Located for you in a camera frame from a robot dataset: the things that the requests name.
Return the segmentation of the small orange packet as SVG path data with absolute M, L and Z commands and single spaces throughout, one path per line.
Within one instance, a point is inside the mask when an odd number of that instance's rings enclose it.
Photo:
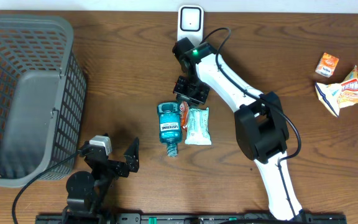
M 329 78 L 333 75 L 339 59 L 335 56 L 327 54 L 326 52 L 321 56 L 315 72 L 321 76 Z

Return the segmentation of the blue mouthwash bottle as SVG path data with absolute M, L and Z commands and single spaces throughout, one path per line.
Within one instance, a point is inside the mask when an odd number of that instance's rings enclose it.
M 166 145 L 168 157 L 176 157 L 182 140 L 180 105 L 177 102 L 161 103 L 157 106 L 157 114 L 160 142 Z

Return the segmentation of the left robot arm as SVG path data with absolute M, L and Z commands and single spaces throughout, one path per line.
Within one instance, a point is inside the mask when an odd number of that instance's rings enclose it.
M 112 183 L 127 178 L 139 170 L 139 138 L 135 138 L 124 153 L 125 161 L 109 159 L 112 152 L 110 137 L 97 135 L 86 141 L 79 155 L 91 172 L 78 171 L 67 180 L 67 206 L 60 223 L 114 223 L 114 216 L 102 206 Z

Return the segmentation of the yellow snack bag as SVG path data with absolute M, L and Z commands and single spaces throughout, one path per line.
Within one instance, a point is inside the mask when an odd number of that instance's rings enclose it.
M 318 100 L 335 117 L 339 116 L 340 109 L 358 104 L 358 68 L 355 65 L 352 71 L 341 83 L 314 84 Z

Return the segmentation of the red brown snack bar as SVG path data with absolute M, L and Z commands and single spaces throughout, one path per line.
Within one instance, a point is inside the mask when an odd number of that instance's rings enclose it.
M 188 111 L 189 111 L 188 103 L 182 101 L 180 103 L 180 126 L 185 131 L 187 130 L 187 125 L 188 125 Z

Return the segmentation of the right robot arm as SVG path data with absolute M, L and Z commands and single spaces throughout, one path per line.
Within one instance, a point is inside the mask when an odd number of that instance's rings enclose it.
M 242 80 L 207 42 L 194 46 L 185 37 L 175 43 L 172 52 L 186 74 L 174 88 L 177 98 L 203 105 L 213 89 L 234 113 L 236 141 L 261 174 L 270 213 L 278 220 L 299 220 L 302 206 L 287 166 L 288 130 L 295 126 L 283 113 L 279 97 Z

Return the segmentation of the white wet wipes pack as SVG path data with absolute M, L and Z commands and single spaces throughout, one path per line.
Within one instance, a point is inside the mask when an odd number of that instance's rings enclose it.
M 188 113 L 188 125 L 185 144 L 210 146 L 211 136 L 208 129 L 209 108 L 205 110 L 191 108 Z

